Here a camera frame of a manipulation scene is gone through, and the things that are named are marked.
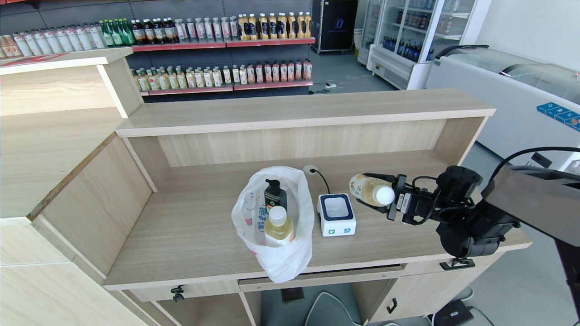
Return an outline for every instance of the drawer handle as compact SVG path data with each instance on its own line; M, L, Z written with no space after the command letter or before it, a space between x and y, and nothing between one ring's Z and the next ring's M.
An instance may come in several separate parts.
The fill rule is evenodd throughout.
M387 311L389 312L389 314L392 314L393 311L395 311L395 308L397 307L397 298L393 298L393 307L389 307L387 306Z
M185 298L183 297L183 294L182 294L183 289L181 288L181 285L176 287L176 288L172 288L171 293L173 293L173 301L177 302L177 301L185 300Z
M441 266L441 268L443 268L444 270L456 270L456 269L462 269L462 268L475 267L475 263L474 263L473 259L453 258L453 260L451 261L451 265L449 265L446 262L443 262L443 263L439 263L439 266Z

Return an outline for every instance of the checkout counter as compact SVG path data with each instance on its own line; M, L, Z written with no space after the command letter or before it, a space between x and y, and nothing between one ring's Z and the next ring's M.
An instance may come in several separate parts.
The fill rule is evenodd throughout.
M356 234L323 237L316 220L308 267L275 284L230 217L256 171L314 164L336 193L360 172L436 176L461 164L495 109L456 89L143 104L128 70L109 83L101 74L115 62L126 68L130 49L106 51L119 53L93 67L101 80L74 91L102 82L118 94L108 107L36 101L20 114L3 102L13 112L2 117L3 324L257 326L262 291L343 283L363 323L422 316L531 244L513 229L475 267L446 271L440 263L452 257L436 222L388 222L352 200ZM81 67L42 75L69 68ZM49 85L65 82L56 80ZM2 97L16 92L2 83ZM72 88L54 87L47 104ZM315 177L313 202L325 193ZM174 302L178 288L185 299Z

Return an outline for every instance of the display cooler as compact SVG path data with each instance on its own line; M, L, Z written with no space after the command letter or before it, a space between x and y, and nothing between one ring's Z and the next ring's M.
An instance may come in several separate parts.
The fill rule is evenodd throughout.
M505 158L531 147L580 147L578 75L485 45L456 46L437 55L427 88L459 88L495 106L477 141ZM511 163L580 173L578 153L524 154Z
M370 36L375 17L371 4L363 32L362 48L370 39L374 40L368 45L367 69L396 88L422 89L434 53L449 46L475 43L491 0L377 2L380 11L374 37ZM359 61L363 61L365 52L361 54Z

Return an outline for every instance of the bottle cap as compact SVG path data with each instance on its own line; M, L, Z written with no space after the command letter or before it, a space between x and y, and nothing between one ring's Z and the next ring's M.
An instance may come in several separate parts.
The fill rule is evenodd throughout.
M372 196L379 204L389 205L395 199L395 192L389 186L377 186Z
M280 193L280 181L279 180L266 179L266 182L270 185L270 192L273 195L277 195Z
M286 223L286 219L288 218L288 214L286 213L286 209L282 206L274 206L270 208L270 213L268 213L268 218L270 219L270 223L275 226L281 226Z

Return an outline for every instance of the glass door refrigerator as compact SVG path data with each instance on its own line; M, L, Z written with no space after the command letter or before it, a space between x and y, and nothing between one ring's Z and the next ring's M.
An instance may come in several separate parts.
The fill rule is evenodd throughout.
M367 3L367 13L364 19L364 25L362 27L362 44L361 48L358 50L357 60L363 65L367 65L368 52L371 48L371 44L375 43L376 29L379 24L379 15L381 4L383 0L370 0Z
M490 4L383 0L367 69L399 89L425 88L435 55L452 45L474 44Z

